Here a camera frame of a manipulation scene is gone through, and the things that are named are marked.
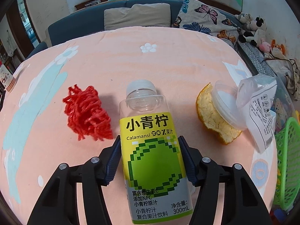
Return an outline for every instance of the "red yarn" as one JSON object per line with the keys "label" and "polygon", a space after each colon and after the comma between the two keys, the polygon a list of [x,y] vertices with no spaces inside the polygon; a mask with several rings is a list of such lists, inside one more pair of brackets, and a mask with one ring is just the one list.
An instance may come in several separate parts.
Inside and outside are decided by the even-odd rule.
{"label": "red yarn", "polygon": [[94,140],[111,140],[113,132],[110,128],[110,117],[101,108],[98,92],[92,86],[82,91],[77,85],[69,87],[69,95],[62,100],[66,103],[64,113],[68,115],[68,126],[78,134],[78,140],[85,135]]}

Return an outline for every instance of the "silver bolt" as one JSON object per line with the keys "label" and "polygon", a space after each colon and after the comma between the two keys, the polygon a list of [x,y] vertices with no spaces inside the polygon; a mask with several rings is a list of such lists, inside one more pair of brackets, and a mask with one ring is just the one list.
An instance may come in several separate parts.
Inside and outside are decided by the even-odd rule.
{"label": "silver bolt", "polygon": [[243,168],[242,165],[238,163],[234,164],[234,167],[238,170],[241,170]]}
{"label": "silver bolt", "polygon": [[66,163],[62,163],[59,165],[59,169],[63,170],[67,167]]}
{"label": "silver bolt", "polygon": [[210,163],[211,160],[210,160],[209,157],[203,157],[202,161],[205,162],[205,163]]}
{"label": "silver bolt", "polygon": [[97,162],[99,162],[99,157],[93,157],[92,159],[91,159],[91,162],[92,163],[97,163]]}

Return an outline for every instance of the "butterfly print pillow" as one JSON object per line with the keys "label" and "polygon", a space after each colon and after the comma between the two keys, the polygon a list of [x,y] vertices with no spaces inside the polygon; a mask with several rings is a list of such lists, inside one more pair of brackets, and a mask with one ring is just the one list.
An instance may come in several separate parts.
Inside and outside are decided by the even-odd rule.
{"label": "butterfly print pillow", "polygon": [[183,1],[173,27],[212,35],[232,47],[238,39],[240,30],[234,21],[220,13],[218,9],[198,0]]}

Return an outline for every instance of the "green lime graphic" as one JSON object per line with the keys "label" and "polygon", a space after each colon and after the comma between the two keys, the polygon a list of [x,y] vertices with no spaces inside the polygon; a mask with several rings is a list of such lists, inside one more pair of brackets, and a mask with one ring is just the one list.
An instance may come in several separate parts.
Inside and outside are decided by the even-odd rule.
{"label": "green lime graphic", "polygon": [[149,190],[154,197],[168,195],[182,179],[177,154],[179,148],[170,139],[146,139],[130,155],[128,162],[131,186],[136,190]]}

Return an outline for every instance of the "bottle cap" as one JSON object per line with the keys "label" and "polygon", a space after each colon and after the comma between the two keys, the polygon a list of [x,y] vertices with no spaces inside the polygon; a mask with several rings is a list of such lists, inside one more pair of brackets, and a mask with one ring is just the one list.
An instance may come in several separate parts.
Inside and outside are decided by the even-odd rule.
{"label": "bottle cap", "polygon": [[149,81],[149,80],[146,80],[146,79],[139,79],[139,80],[135,80],[135,81],[132,81],[128,86],[127,86],[127,90],[126,90],[126,97],[134,92],[134,91],[137,91],[137,90],[141,90],[141,89],[147,89],[147,90],[152,90],[154,91],[155,93],[156,92],[156,89],[155,89],[155,86],[154,84]]}
{"label": "bottle cap", "polygon": [[237,130],[247,129],[245,120],[236,106],[237,87],[226,85],[218,80],[211,91],[211,99],[214,107],[222,118]]}

